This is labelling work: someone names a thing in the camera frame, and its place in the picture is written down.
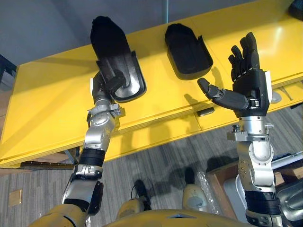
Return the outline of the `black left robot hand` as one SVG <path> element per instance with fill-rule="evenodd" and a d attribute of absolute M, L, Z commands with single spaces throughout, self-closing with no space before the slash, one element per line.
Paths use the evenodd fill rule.
<path fill-rule="evenodd" d="M 108 79 L 106 76 L 102 75 L 99 71 L 93 78 L 92 84 L 92 97 L 94 103 L 101 95 L 105 95 L 108 98 L 113 98 L 115 92 L 126 82 L 123 73 L 118 73 L 112 78 Z"/>

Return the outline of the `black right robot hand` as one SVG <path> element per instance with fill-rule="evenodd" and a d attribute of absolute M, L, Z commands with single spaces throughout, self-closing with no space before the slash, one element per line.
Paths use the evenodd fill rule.
<path fill-rule="evenodd" d="M 270 100 L 268 89 L 271 80 L 261 69 L 257 42 L 254 34 L 249 32 L 241 38 L 240 45 L 231 48 L 228 60 L 232 66 L 232 90 L 219 88 L 205 78 L 197 83 L 205 96 L 218 106 L 233 110 L 237 118 L 266 116 Z"/>

